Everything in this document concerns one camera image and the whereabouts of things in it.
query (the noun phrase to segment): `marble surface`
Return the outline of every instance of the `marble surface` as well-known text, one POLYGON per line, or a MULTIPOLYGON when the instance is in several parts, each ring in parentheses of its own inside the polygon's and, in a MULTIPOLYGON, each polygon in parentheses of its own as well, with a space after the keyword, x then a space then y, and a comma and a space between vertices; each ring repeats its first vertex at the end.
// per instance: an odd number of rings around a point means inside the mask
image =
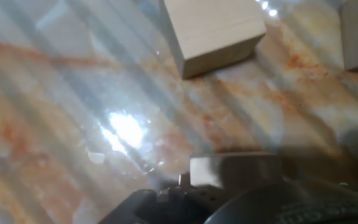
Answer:
POLYGON ((97 223, 197 152, 268 151, 358 183, 343 1, 263 1, 248 60, 181 81, 157 0, 0 0, 0 223, 97 223))

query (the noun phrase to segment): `marble countertop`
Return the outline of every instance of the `marble countertop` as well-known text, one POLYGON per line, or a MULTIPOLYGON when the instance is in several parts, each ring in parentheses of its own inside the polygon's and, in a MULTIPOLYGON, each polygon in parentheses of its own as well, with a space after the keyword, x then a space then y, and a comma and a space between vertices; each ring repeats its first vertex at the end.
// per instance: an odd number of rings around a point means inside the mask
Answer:
POLYGON ((358 183, 344 1, 263 1, 244 62, 182 81, 157 0, 0 0, 0 217, 97 223, 199 152, 268 151, 286 176, 358 183))

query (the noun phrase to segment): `black object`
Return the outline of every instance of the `black object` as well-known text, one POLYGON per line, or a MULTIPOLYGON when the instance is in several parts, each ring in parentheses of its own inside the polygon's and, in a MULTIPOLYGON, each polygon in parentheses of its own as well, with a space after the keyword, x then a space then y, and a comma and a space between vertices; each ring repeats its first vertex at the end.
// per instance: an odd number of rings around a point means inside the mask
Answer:
POLYGON ((353 224, 358 186, 315 180, 283 182, 244 192, 212 211, 186 192, 169 189, 165 202, 139 190, 99 224, 353 224))

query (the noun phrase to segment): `table surface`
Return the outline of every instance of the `table surface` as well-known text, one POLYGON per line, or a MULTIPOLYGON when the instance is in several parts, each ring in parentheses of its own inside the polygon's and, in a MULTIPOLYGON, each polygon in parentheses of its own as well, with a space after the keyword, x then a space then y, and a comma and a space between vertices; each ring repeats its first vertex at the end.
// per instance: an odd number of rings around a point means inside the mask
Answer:
POLYGON ((0 0, 0 218, 97 223, 193 153, 263 150, 289 178, 358 183, 342 2, 259 1, 255 53, 182 81, 157 0, 0 0))

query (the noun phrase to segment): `black plastic part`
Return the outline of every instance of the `black plastic part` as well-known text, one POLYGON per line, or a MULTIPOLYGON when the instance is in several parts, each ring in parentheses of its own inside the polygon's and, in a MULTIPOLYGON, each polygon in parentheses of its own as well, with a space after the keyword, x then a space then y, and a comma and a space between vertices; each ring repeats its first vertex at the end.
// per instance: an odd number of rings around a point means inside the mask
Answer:
POLYGON ((106 216, 99 224, 154 224, 146 222, 136 215, 140 207, 153 205, 157 193, 153 190, 138 190, 123 201, 114 211, 106 216))
POLYGON ((205 224, 358 223, 358 192, 312 180, 246 192, 205 224))
POLYGON ((202 224, 212 214, 187 195, 169 190, 169 201, 157 203, 153 190, 138 190, 99 224, 202 224))

